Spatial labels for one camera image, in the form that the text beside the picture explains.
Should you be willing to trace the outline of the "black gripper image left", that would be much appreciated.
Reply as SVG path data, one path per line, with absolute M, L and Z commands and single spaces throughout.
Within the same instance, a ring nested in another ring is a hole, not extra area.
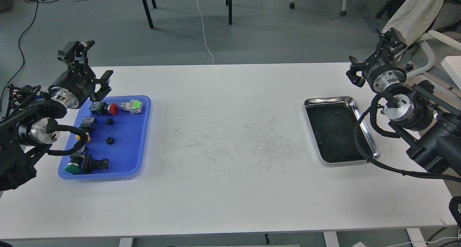
M 80 108 L 89 97 L 92 102 L 100 102 L 112 90 L 109 83 L 113 70 L 107 70 L 101 78 L 96 78 L 88 65 L 88 50 L 94 44 L 94 40 L 71 41 L 63 50 L 58 50 L 57 59 L 68 65 L 68 69 L 49 86 L 48 92 L 55 96 L 60 91 L 67 91 L 71 109 Z M 94 92 L 96 84 L 99 84 L 99 90 Z

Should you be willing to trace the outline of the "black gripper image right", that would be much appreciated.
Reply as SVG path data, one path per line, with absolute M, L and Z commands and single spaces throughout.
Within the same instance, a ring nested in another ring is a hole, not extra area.
M 408 47 L 402 34 L 391 27 L 384 33 L 379 32 L 379 41 L 376 52 L 372 53 L 364 62 L 358 62 L 350 55 L 347 78 L 357 87 L 363 87 L 367 81 L 375 93 L 384 92 L 393 84 L 405 83 L 407 74 L 396 60 L 395 55 Z

